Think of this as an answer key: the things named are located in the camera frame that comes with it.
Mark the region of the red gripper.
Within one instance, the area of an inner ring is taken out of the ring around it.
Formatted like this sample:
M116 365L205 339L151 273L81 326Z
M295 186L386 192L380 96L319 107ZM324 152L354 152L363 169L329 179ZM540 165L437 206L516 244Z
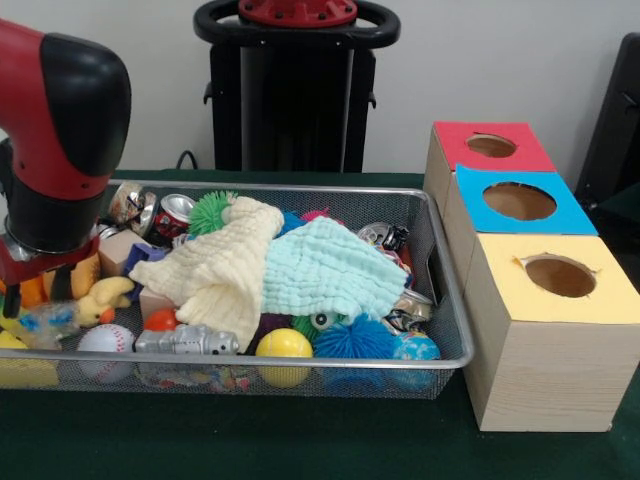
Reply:
M60 267L74 265L91 257L97 252L98 246L99 238L94 236L85 246L72 252L42 253L20 245L10 235L2 235L1 280L6 285L3 316L5 318L19 317L21 309L20 283L58 268L52 281L52 301L72 300L72 270Z

